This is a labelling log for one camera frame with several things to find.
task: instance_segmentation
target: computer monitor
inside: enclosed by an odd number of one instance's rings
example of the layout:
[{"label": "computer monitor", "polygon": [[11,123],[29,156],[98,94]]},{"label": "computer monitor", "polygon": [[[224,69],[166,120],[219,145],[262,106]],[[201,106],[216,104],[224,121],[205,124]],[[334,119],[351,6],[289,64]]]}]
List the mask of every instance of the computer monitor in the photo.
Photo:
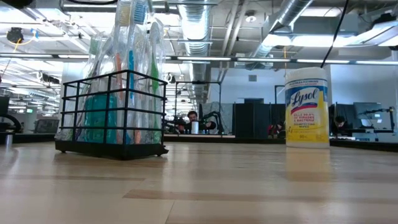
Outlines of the computer monitor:
[{"label": "computer monitor", "polygon": [[381,103],[354,103],[356,118],[381,119]]},{"label": "computer monitor", "polygon": [[8,96],[0,96],[0,114],[8,114],[8,105],[10,98]]}]

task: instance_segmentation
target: black wire basket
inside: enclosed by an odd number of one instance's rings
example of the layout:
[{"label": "black wire basket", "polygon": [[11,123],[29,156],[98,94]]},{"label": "black wire basket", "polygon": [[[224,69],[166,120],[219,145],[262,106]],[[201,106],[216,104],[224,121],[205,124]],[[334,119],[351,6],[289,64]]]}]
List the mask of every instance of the black wire basket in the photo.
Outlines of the black wire basket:
[{"label": "black wire basket", "polygon": [[[115,90],[111,89],[111,84],[112,81],[115,81],[116,76],[118,78],[122,77],[124,74],[126,74],[126,79],[125,79],[125,88],[118,88]],[[130,86],[130,77],[133,75],[136,79],[134,80],[139,81],[139,80],[148,80],[152,82],[152,85],[154,83],[158,83],[159,86],[163,87],[163,95],[156,95],[153,93],[145,92],[145,91],[140,91],[140,90],[134,90],[132,88],[129,88]],[[94,93],[88,92],[84,94],[80,94],[82,85],[88,85],[91,86],[95,80],[100,80],[100,79],[108,79],[108,89],[106,91],[97,91]],[[114,159],[120,159],[120,160],[129,160],[129,159],[136,159],[139,157],[145,157],[145,156],[152,156],[152,155],[163,155],[168,153],[168,150],[165,149],[164,146],[164,119],[165,119],[165,101],[166,101],[166,85],[167,82],[160,80],[158,78],[150,77],[148,75],[141,74],[139,72],[135,72],[132,70],[123,70],[120,72],[113,72],[105,75],[98,75],[95,77],[90,77],[90,78],[84,78],[81,80],[76,80],[72,82],[65,82],[64,84],[64,89],[63,89],[63,106],[62,106],[62,118],[61,118],[61,126],[59,127],[61,132],[65,130],[72,130],[72,137],[71,138],[63,138],[63,139],[57,139],[55,141],[55,148],[56,150],[62,151],[62,152],[79,152],[82,154],[87,154],[91,156],[96,156],[96,157],[110,157]],[[71,95],[68,96],[68,91],[70,88],[73,88],[76,92],[76,95]],[[135,108],[134,106],[129,106],[129,100],[131,100],[131,93],[136,93],[135,95],[145,95],[148,97],[148,99],[154,100],[161,100],[162,103],[162,108],[161,110],[157,111],[152,111],[152,110],[143,110],[140,108]],[[111,106],[110,105],[110,99],[113,94],[123,94],[124,95],[124,106]],[[94,96],[103,96],[106,97],[106,105],[104,108],[100,109],[87,109],[84,108],[83,110],[79,110],[79,100],[83,97],[85,97],[84,100],[87,99],[87,97],[94,97]],[[71,111],[65,111],[67,102],[73,102],[74,101],[74,110]],[[123,111],[124,112],[124,117],[123,117],[123,126],[111,126],[109,125],[109,116],[111,113],[116,113],[117,111]],[[134,113],[142,113],[142,114],[154,114],[155,116],[161,116],[162,119],[160,121],[161,123],[161,128],[141,128],[141,127],[132,127],[131,125],[127,125],[128,119],[127,119],[127,114],[129,111],[135,111]],[[85,125],[78,125],[77,124],[77,118],[78,114],[81,113],[81,116],[83,114],[88,114],[88,113],[97,113],[101,112],[104,113],[104,124],[102,125],[96,125],[96,126],[85,126]],[[65,117],[66,116],[72,116],[73,124],[71,126],[65,126]],[[103,139],[100,141],[85,141],[82,139],[79,139],[78,136],[82,132],[82,130],[98,130],[102,133]],[[132,131],[132,134],[135,134],[135,131],[145,131],[145,132],[156,132],[160,133],[160,141],[159,142],[150,142],[150,143],[130,143],[128,140],[128,131]],[[121,144],[117,144],[115,142],[110,143],[109,140],[109,133],[115,133],[116,131],[122,131],[123,136],[122,136],[122,141]]]}]

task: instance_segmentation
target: dark hair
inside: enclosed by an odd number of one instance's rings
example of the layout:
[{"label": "dark hair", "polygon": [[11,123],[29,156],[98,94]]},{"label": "dark hair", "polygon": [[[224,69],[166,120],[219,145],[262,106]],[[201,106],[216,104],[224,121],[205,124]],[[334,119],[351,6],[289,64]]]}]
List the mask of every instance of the dark hair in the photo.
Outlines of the dark hair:
[{"label": "dark hair", "polygon": [[188,113],[188,117],[190,116],[190,115],[195,115],[196,117],[198,117],[198,113],[196,112],[196,111],[189,111],[189,113]]},{"label": "dark hair", "polygon": [[337,117],[335,118],[335,121],[336,121],[337,123],[343,123],[343,122],[346,121],[346,119],[345,119],[343,116],[337,116]]}]

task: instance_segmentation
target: red object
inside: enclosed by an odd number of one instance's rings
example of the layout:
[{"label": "red object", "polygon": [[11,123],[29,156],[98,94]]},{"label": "red object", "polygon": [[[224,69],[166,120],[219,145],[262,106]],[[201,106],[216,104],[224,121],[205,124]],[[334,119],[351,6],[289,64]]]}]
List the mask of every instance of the red object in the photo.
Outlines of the red object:
[{"label": "red object", "polygon": [[278,128],[278,126],[276,125],[276,127],[274,127],[274,125],[270,125],[268,126],[268,135],[273,136],[275,134],[278,134],[280,131],[280,129]]}]

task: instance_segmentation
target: lysol label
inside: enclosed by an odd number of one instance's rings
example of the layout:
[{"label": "lysol label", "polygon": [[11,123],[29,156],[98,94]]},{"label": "lysol label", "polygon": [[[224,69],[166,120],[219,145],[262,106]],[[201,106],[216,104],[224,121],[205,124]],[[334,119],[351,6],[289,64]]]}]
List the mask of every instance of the lysol label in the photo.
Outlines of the lysol label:
[{"label": "lysol label", "polygon": [[287,140],[328,142],[327,81],[306,78],[285,87]]}]

